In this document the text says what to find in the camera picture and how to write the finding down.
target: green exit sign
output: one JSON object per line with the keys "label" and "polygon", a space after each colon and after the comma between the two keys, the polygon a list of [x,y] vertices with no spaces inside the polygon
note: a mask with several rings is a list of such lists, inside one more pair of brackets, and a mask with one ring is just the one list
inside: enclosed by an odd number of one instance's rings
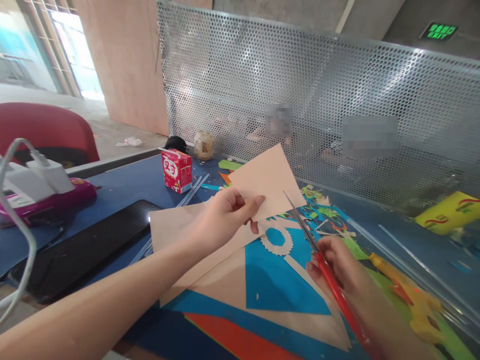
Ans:
{"label": "green exit sign", "polygon": [[431,22],[420,36],[420,39],[431,39],[444,42],[450,40],[458,29],[459,26]]}

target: craft table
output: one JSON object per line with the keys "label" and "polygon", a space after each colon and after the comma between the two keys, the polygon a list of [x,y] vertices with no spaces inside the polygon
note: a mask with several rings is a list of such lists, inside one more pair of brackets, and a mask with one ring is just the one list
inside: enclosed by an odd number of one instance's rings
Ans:
{"label": "craft table", "polygon": [[[218,167],[218,162],[221,159],[223,158],[216,156],[210,161],[201,163],[194,160],[193,175],[204,176],[209,174],[206,184],[223,185],[224,182],[219,175],[220,169]],[[145,199],[167,209],[175,207],[184,197],[184,195],[178,195],[164,186],[162,162],[159,155],[92,176],[88,180],[96,186],[101,186],[97,193],[97,199],[94,204],[76,214],[62,240],[137,200]],[[216,191],[201,188],[190,201],[190,204],[204,202],[215,193]],[[404,217],[376,205],[352,199],[333,191],[322,191],[322,193],[328,195],[333,205],[339,207],[348,217],[361,224],[370,234],[379,239],[433,286],[438,287],[438,282],[404,249],[399,247],[379,227],[379,224],[383,225],[405,247],[416,254],[467,305],[475,307],[475,304],[480,304],[480,288],[472,286],[475,279],[480,276],[480,264],[468,257],[461,249],[453,246],[445,237],[425,230],[417,224],[407,221]],[[58,229],[39,226],[33,228],[32,232],[38,246],[41,247],[56,235]],[[104,268],[95,277],[82,286],[94,283],[126,267],[149,238],[149,236],[145,236],[117,259],[105,264]],[[359,245],[368,251],[374,251],[387,258],[369,241],[364,241]],[[0,230],[0,275],[23,260],[27,256],[27,252],[27,242],[16,228]],[[466,263],[471,267],[472,272],[466,274],[449,265],[450,261],[456,260]],[[188,339],[188,346],[185,346],[185,339]],[[205,354],[206,358],[235,359],[221,345],[187,321],[181,312],[161,309],[158,304],[149,309],[136,322],[124,336],[124,340],[167,359],[196,358],[198,354]]]}

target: person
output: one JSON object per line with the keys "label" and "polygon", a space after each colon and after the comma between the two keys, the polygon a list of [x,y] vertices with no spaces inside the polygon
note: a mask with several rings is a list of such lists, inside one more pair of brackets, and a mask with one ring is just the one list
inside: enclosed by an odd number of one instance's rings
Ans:
{"label": "person", "polygon": [[[163,292],[225,245],[242,224],[250,222],[252,232],[258,234],[258,224],[251,219],[264,199],[244,201],[234,187],[218,192],[186,235],[169,247],[59,300],[0,335],[0,358],[101,359]],[[318,245],[384,359],[432,357],[340,238],[324,236]],[[306,268],[325,291],[315,261]]]}

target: yellow plastic tool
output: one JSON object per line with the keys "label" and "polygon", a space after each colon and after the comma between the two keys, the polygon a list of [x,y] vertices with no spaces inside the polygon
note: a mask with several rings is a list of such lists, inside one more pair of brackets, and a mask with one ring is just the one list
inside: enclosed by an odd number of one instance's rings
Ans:
{"label": "yellow plastic tool", "polygon": [[411,278],[375,253],[372,253],[368,258],[373,266],[393,282],[393,291],[410,307],[413,316],[410,327],[413,332],[425,342],[431,344],[442,343],[445,338],[433,314],[433,311],[442,309],[440,301],[419,288]]}
{"label": "yellow plastic tool", "polygon": [[415,222],[431,232],[446,235],[479,218],[480,199],[455,191],[418,215]]}

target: red scissors handle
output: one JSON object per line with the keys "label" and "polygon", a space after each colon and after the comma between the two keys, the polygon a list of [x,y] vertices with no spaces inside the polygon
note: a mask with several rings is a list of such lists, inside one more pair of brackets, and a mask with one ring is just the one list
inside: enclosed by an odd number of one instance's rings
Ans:
{"label": "red scissors handle", "polygon": [[330,291],[333,294],[333,297],[335,298],[335,301],[338,304],[340,311],[345,317],[345,320],[350,325],[361,346],[371,359],[380,359],[380,354],[378,354],[377,350],[373,347],[372,343],[365,335],[357,317],[347,303],[347,300],[345,300],[344,294],[340,289],[340,285],[335,279],[334,271],[332,270],[332,267],[329,265],[327,260],[324,258],[321,251],[316,253],[316,260],[318,261],[318,267],[320,268],[320,271],[323,274],[323,277],[328,287],[330,288]]}

